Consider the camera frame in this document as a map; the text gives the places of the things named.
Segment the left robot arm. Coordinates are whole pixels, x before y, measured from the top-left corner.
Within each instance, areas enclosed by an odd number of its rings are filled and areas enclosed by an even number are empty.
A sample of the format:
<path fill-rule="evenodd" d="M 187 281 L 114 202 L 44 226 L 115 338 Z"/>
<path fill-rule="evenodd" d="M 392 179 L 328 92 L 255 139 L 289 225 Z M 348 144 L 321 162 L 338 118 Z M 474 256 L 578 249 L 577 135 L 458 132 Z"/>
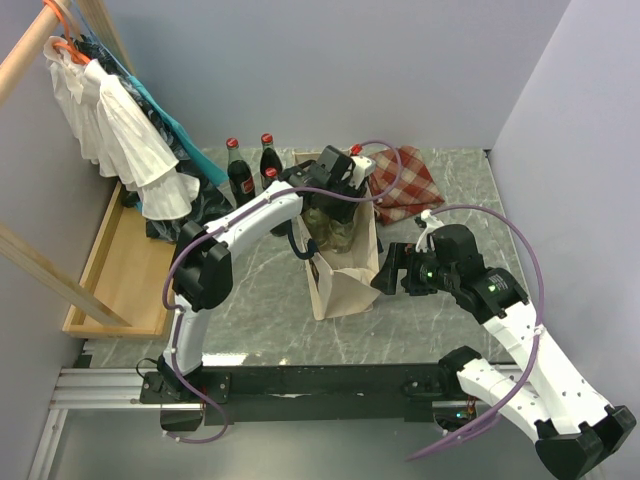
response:
<path fill-rule="evenodd" d="M 308 210 L 343 223 L 351 220 L 374 170 L 373 160 L 329 145 L 318 159 L 276 174 L 263 193 L 232 213 L 203 227 L 193 222 L 183 226 L 163 287 L 163 304 L 174 312 L 174 320 L 157 363 L 173 399 L 186 402 L 199 392 L 208 312 L 231 293 L 238 255 Z"/>

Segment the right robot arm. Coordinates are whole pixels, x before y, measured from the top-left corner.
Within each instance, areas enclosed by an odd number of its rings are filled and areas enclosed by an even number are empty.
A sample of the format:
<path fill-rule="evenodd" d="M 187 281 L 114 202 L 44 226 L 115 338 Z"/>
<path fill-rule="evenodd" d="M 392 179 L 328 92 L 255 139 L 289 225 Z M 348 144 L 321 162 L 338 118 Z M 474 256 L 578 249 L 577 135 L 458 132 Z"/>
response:
<path fill-rule="evenodd" d="M 390 244 L 371 285 L 385 295 L 398 287 L 411 296 L 450 294 L 522 370 L 520 379 L 513 380 L 469 347 L 443 357 L 441 392 L 450 398 L 467 394 L 490 408 L 450 428 L 420 456 L 473 439 L 505 418 L 531 439 L 555 478 L 580 479 L 615 453 L 635 428 L 631 411 L 612 405 L 570 362 L 513 275 L 485 265 L 466 226 L 427 229 L 415 244 Z"/>

